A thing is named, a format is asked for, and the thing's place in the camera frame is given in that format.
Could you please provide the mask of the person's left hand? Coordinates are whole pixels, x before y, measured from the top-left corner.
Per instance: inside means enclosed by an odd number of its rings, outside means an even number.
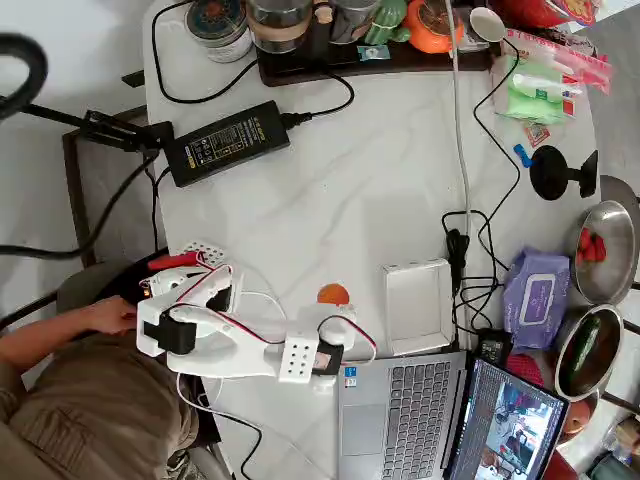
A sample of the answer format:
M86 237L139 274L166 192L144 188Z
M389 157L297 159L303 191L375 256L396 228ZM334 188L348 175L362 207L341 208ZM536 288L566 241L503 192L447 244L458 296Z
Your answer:
M136 307L120 296L100 300L82 311L86 327L92 331L116 335L136 328Z

